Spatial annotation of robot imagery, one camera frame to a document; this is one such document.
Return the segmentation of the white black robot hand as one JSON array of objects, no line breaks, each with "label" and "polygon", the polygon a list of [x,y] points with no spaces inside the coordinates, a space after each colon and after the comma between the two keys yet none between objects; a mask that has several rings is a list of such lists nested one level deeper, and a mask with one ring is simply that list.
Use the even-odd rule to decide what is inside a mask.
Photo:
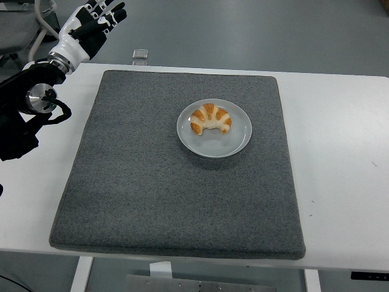
[{"label": "white black robot hand", "polygon": [[112,1],[87,1],[79,6],[59,32],[59,42],[48,55],[50,62],[62,64],[67,73],[93,59],[107,35],[126,17],[125,3],[109,8]]}]

